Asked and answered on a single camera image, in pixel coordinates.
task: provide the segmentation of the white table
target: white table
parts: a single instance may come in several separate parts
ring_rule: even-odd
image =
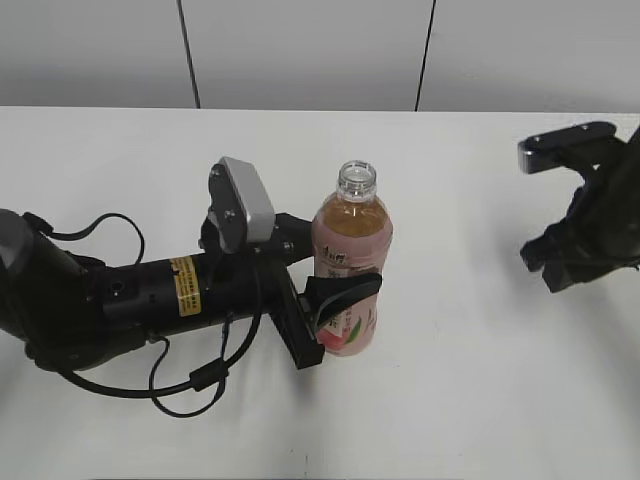
[[[0,109],[0,205],[59,231],[126,213],[146,234],[147,259],[197,251],[208,171],[222,155],[254,162],[276,209],[306,218],[344,161],[369,160],[395,224],[368,350],[298,372],[265,317],[225,397],[196,419],[79,390],[0,335],[0,477],[640,478],[640,277],[617,272],[551,295],[518,255],[564,214],[579,181],[521,174],[517,141],[588,119],[614,121],[624,139],[639,120]],[[118,222],[72,247],[114,265],[137,251]],[[312,267],[291,270],[301,287]],[[233,344],[248,323],[234,325]],[[219,328],[175,337],[159,383],[184,380],[218,342]],[[160,348],[86,375],[143,387]]]

